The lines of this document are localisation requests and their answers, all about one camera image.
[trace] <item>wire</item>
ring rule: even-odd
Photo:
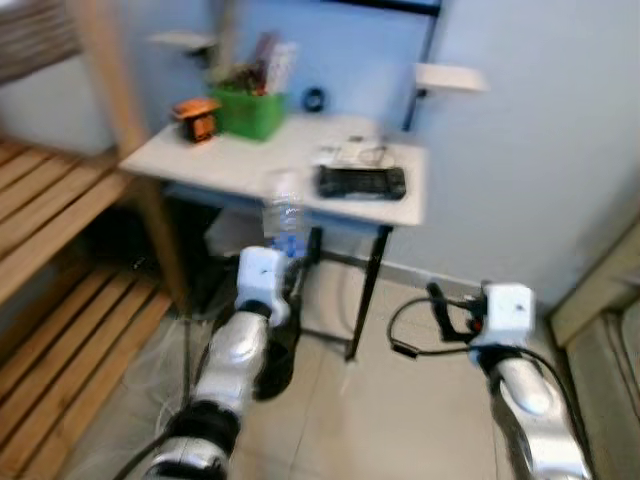
[[[389,151],[386,142],[377,147],[366,148],[358,154],[357,162],[369,168],[393,168],[398,163],[396,157]]]
[[[391,319],[389,320],[389,324],[387,325],[387,340],[389,341],[391,347],[394,350],[396,350],[396,348],[399,347],[401,351],[405,351],[409,353],[414,358],[456,355],[460,353],[470,353],[473,351],[477,351],[477,352],[490,351],[490,350],[502,351],[502,352],[507,351],[507,352],[513,352],[513,353],[518,353],[520,355],[524,355],[526,357],[529,357],[530,359],[536,360],[537,362],[541,363],[549,371],[549,373],[553,377],[554,382],[558,385],[558,388],[560,389],[560,393],[562,394],[564,402],[567,406],[567,411],[569,412],[569,417],[571,419],[573,430],[575,431],[578,437],[577,441],[579,445],[582,447],[582,450],[584,452],[584,457],[589,466],[589,469],[591,470],[592,473],[594,472],[593,465],[591,464],[591,458],[587,455],[587,453],[589,452],[589,441],[587,439],[587,435],[584,429],[582,428],[582,422],[578,418],[578,415],[576,414],[576,410],[573,408],[573,402],[571,401],[571,396],[569,395],[569,391],[564,385],[560,376],[558,375],[558,372],[556,371],[555,367],[546,358],[544,358],[539,353],[534,352],[533,350],[529,350],[528,348],[515,346],[515,345],[510,345],[510,346],[505,346],[505,345],[473,346],[472,345],[472,346],[465,346],[460,348],[451,348],[451,349],[444,349],[444,350],[423,350],[423,349],[417,348],[414,345],[403,342],[402,340],[398,340],[393,336],[393,328],[396,322],[398,321],[398,319],[400,318],[400,315],[402,315],[403,312],[405,312],[408,308],[414,305],[417,305],[419,303],[451,305],[457,308],[465,309],[465,304],[463,302],[457,302],[455,300],[449,300],[444,298],[440,299],[440,298],[432,298],[432,297],[417,297],[409,300],[408,302],[401,305],[394,312],[394,314],[391,316]]]
[[[191,320],[183,318],[184,321],[184,368],[182,384],[182,405],[189,404],[191,397]],[[142,450],[136,453],[113,477],[113,480],[125,480],[129,474],[142,462],[147,455],[162,445],[169,438],[169,432],[165,430]]]
[[[129,453],[130,453],[130,450],[112,450],[112,449],[96,452],[93,455],[91,455],[87,460],[85,460],[83,463],[81,463],[80,466],[72,470],[71,473],[65,475],[64,478],[65,480],[84,479],[88,476],[87,472],[92,471],[98,465],[107,463],[107,461],[112,462],[114,459],[116,459],[120,455],[129,455]]]
[[[200,360],[198,361],[198,366],[196,367],[196,375],[195,382],[200,381],[200,377],[202,377],[202,373],[204,372],[204,367],[209,358],[209,348],[208,346],[202,350],[202,355],[200,355]]]
[[[166,360],[169,350],[171,348],[171,344],[173,342],[173,336],[178,327],[178,322],[173,322],[169,328],[167,329],[166,334],[160,340],[158,345],[141,354],[134,360],[127,369],[127,373],[125,373],[122,383],[127,388],[127,390],[131,390],[134,392],[144,392],[152,389],[162,382],[164,376],[159,375],[160,367],[162,363]],[[134,373],[141,368],[142,370],[146,370],[146,368],[140,367],[149,361],[155,361],[151,374],[147,374],[147,381],[145,382],[136,382]]]
[[[462,309],[465,308],[465,304],[463,302],[457,302],[455,300],[447,300],[447,299],[432,298],[432,297],[417,297],[409,300],[394,312],[394,314],[391,316],[391,320],[389,320],[389,324],[387,325],[387,340],[389,341],[391,346],[400,347],[405,350],[409,350],[412,352],[413,355],[417,357],[440,357],[443,355],[469,353],[469,347],[448,348],[443,350],[423,350],[395,338],[393,336],[393,328],[395,327],[396,322],[400,318],[400,315],[402,315],[410,307],[417,305],[419,303],[435,303],[435,304],[441,304],[441,305],[451,305],[456,308],[462,308]]]
[[[184,320],[184,365],[182,379],[182,407],[189,404],[191,398],[191,320]]]
[[[120,471],[113,477],[113,480],[125,480],[129,474],[142,462],[147,455],[153,452],[156,448],[162,445],[169,438],[169,433],[167,431],[163,432],[156,439],[151,441],[146,447],[136,453],[131,460],[129,460],[124,467],[120,469]]]
[[[154,430],[154,436],[158,437],[162,433],[162,431],[166,428],[167,424],[171,420],[171,418],[177,413],[180,409],[179,401],[180,397],[178,395],[174,395],[173,397],[168,398],[164,402],[162,402],[162,407],[160,408],[160,412],[158,413],[158,418],[156,418],[156,426]],[[169,418],[167,420],[164,419],[165,412],[169,413]]]

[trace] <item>white table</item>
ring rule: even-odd
[[[121,163],[133,173],[177,182],[174,193],[203,203],[228,208],[255,209],[268,193],[265,180],[274,170],[299,172],[303,203],[315,227],[356,229],[375,233],[367,264],[354,336],[347,343],[353,358],[375,287],[389,234],[394,227],[420,225],[426,209],[427,159],[423,148],[396,142],[387,135],[388,154],[405,170],[407,194],[397,202],[320,198],[313,186],[312,162],[324,145],[340,145],[351,135],[379,134],[374,122],[360,117],[292,115],[265,143],[231,135],[193,146],[169,126]],[[320,228],[314,228],[316,250],[321,249]]]

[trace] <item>orange object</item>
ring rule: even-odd
[[[182,123],[183,136],[193,143],[209,140],[216,134],[214,112],[220,104],[211,98],[193,98],[173,107],[174,118]]]

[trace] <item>plastic water bottle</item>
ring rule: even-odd
[[[306,230],[299,176],[293,170],[277,170],[270,174],[269,184],[263,212],[264,236],[271,248],[289,258],[303,257]]]

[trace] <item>light blue wall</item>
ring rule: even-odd
[[[82,55],[0,87],[3,130],[16,138],[98,155],[113,134]]]
[[[202,86],[190,61],[144,38],[207,31],[210,2],[119,0],[154,129]],[[277,28],[300,44],[293,97],[399,124],[424,19],[313,0],[244,0],[242,52]],[[437,95],[417,135],[431,153],[423,227],[394,234],[394,263],[479,281],[518,280],[560,298],[640,202],[637,0],[454,0],[436,59],[481,69],[491,91]]]

